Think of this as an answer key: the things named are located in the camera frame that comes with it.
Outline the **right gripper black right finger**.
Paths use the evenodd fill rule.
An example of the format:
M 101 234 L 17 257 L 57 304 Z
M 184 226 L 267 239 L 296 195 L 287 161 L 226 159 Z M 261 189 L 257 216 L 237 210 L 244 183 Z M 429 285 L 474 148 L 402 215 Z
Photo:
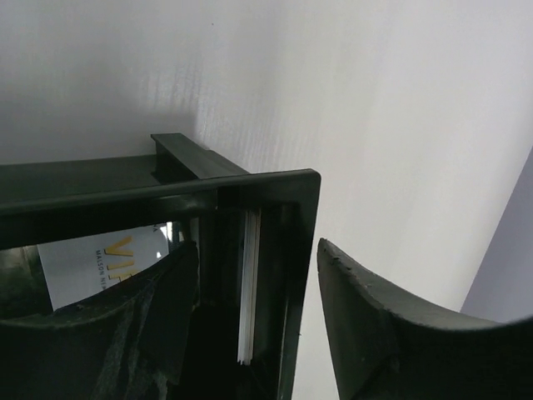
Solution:
M 342 399 L 529 399 L 532 321 L 438 306 L 321 239 L 321 302 Z

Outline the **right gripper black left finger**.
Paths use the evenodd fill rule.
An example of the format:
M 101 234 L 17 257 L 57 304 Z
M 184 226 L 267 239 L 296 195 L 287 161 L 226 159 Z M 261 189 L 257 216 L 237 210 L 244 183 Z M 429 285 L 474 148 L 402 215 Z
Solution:
M 182 242 L 97 295 L 3 319 L 1 397 L 165 398 L 182 374 L 197 276 L 197 245 Z

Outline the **white VIP card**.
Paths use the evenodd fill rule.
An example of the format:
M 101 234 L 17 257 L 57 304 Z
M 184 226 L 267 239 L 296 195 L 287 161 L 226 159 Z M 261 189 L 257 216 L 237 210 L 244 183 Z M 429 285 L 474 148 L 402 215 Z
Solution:
M 172 223 L 39 244 L 52 309 L 89 298 L 168 255 Z

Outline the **black card tray box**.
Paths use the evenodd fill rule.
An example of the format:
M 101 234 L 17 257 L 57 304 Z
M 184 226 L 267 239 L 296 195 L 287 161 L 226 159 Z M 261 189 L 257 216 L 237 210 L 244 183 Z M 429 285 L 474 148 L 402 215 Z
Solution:
M 153 139 L 156 153 L 148 156 L 2 166 L 1 321 L 58 310 L 39 244 L 172 223 L 169 253 L 194 242 L 198 276 L 182 374 L 163 399 L 290 398 L 320 175 L 250 173 L 180 133 Z M 256 321 L 252 361 L 241 365 L 251 210 L 261 211 Z

